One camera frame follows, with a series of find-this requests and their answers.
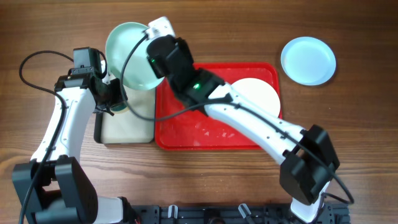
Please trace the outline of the green yellow sponge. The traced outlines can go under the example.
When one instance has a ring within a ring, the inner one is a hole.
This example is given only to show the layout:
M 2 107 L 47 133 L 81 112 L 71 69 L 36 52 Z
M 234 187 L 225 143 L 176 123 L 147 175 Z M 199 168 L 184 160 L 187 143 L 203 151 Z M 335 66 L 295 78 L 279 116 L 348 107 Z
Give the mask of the green yellow sponge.
M 129 108 L 124 103 L 121 103 L 114 107 L 111 107 L 110 110 L 112 113 L 124 113 L 125 111 L 128 111 Z

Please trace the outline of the light green plate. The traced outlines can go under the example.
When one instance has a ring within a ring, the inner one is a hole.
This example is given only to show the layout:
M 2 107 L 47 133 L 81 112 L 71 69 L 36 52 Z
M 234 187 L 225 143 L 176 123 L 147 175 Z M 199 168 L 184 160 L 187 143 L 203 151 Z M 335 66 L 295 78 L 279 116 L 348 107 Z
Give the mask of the light green plate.
M 147 60 L 149 40 L 143 41 L 128 58 L 147 28 L 137 22 L 120 24 L 110 32 L 105 45 L 108 71 L 123 78 L 123 85 L 134 90 L 151 90 L 164 80 L 156 77 Z

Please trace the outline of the white plate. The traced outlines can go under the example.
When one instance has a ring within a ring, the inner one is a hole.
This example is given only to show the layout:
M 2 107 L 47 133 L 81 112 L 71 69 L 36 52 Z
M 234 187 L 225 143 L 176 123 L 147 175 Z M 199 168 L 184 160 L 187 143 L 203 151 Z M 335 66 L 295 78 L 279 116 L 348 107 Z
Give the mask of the white plate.
M 257 78 L 243 78 L 232 85 L 232 88 L 242 94 L 251 103 L 279 117 L 281 104 L 274 88 L 263 80 Z

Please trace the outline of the light blue plate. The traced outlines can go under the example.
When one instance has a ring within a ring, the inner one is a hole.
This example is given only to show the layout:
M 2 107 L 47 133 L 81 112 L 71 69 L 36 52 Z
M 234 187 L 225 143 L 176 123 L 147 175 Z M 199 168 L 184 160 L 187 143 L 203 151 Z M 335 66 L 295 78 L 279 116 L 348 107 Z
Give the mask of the light blue plate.
M 337 68 L 332 49 L 314 37 L 297 37 L 289 41 L 281 51 L 280 63 L 291 80 L 305 86 L 328 82 Z

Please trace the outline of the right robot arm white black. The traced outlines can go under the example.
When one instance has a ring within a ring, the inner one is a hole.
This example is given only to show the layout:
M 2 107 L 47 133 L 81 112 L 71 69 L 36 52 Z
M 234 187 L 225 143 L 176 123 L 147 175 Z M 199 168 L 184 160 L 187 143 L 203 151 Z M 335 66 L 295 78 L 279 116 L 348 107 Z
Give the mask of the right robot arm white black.
M 147 54 L 156 76 L 167 79 L 174 97 L 187 109 L 234 128 L 278 163 L 279 183 L 293 198 L 290 211 L 302 223 L 314 222 L 340 165 L 328 133 L 317 125 L 306 130 L 272 116 L 219 76 L 195 68 L 181 38 L 154 37 Z

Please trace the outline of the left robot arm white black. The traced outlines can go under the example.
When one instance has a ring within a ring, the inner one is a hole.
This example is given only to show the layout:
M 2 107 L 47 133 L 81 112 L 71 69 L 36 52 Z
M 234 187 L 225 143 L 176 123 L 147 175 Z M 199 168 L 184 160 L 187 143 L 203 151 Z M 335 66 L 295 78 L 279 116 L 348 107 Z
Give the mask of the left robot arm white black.
M 107 64 L 98 49 L 74 49 L 70 61 L 50 91 L 55 107 L 40 146 L 12 172 L 19 223 L 141 223 L 126 198 L 98 196 L 80 165 L 87 122 L 121 103 L 119 81 L 103 81 Z

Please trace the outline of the black tray with soapy water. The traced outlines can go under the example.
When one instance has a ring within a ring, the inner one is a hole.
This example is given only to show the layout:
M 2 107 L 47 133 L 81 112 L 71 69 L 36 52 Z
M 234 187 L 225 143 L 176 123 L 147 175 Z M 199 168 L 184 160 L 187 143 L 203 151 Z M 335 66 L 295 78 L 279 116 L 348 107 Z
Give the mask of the black tray with soapy water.
M 125 88 L 128 103 L 139 115 L 152 118 L 155 114 L 155 90 Z M 94 140 L 100 144 L 140 144 L 154 140 L 155 124 L 144 121 L 129 110 L 124 113 L 96 115 Z

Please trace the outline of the red plastic tray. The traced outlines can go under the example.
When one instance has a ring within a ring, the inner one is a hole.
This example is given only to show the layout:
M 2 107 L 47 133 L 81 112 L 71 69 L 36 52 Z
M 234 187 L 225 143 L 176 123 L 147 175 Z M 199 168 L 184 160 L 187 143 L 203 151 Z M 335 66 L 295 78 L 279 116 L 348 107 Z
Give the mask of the red plastic tray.
M 266 62 L 196 63 L 233 84 L 243 78 L 257 78 L 270 84 L 280 99 L 277 70 Z M 232 127 L 189 111 L 155 124 L 155 142 L 168 151 L 253 150 L 260 147 Z

